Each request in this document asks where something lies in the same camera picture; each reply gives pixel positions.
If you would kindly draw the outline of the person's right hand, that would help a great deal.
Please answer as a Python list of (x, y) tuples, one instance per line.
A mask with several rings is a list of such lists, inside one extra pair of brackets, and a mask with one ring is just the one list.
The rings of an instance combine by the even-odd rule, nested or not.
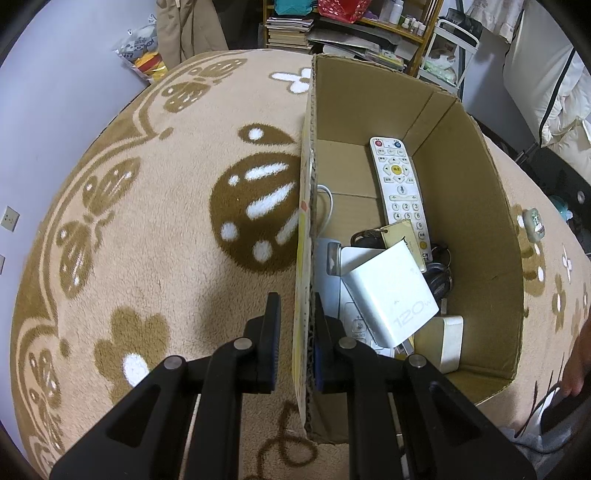
[(577, 396), (590, 372), (591, 365), (591, 319), (588, 318), (575, 341), (567, 361), (560, 390), (565, 396)]

